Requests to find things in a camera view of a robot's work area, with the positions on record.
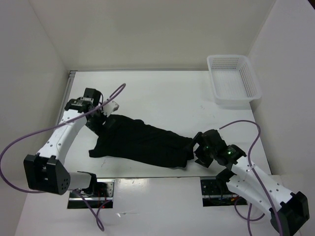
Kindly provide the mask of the black shorts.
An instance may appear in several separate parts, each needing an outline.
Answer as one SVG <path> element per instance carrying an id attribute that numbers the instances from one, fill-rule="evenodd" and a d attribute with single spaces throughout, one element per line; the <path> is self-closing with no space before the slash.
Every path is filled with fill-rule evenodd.
<path id="1" fill-rule="evenodd" d="M 194 159 L 192 138 L 145 124 L 140 119 L 110 115 L 89 157 L 125 158 L 164 168 L 185 168 Z"/>

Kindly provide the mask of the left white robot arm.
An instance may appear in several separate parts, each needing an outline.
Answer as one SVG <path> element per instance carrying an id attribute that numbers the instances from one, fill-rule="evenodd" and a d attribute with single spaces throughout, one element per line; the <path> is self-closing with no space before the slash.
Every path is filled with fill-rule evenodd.
<path id="1" fill-rule="evenodd" d="M 64 167 L 66 155 L 78 132 L 86 123 L 103 116 L 102 110 L 79 117 L 95 109 L 103 95 L 93 88 L 86 88 L 84 95 L 67 102 L 60 127 L 56 128 L 47 143 L 35 155 L 27 155 L 24 169 L 28 187 L 40 192 L 62 195 L 68 190 L 81 189 L 86 196 L 98 191 L 96 175 L 89 172 L 68 172 Z"/>

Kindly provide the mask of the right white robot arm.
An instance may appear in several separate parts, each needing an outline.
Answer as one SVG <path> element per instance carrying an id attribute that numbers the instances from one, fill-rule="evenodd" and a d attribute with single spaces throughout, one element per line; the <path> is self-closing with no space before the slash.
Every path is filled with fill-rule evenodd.
<path id="1" fill-rule="evenodd" d="M 237 194 L 261 210 L 280 235 L 295 235 L 309 220 L 308 199 L 302 192 L 275 181 L 238 146 L 227 145 L 217 130 L 198 132 L 192 145 L 197 146 L 196 163 L 208 168 L 216 161 L 224 167 L 216 175 L 217 190 Z"/>

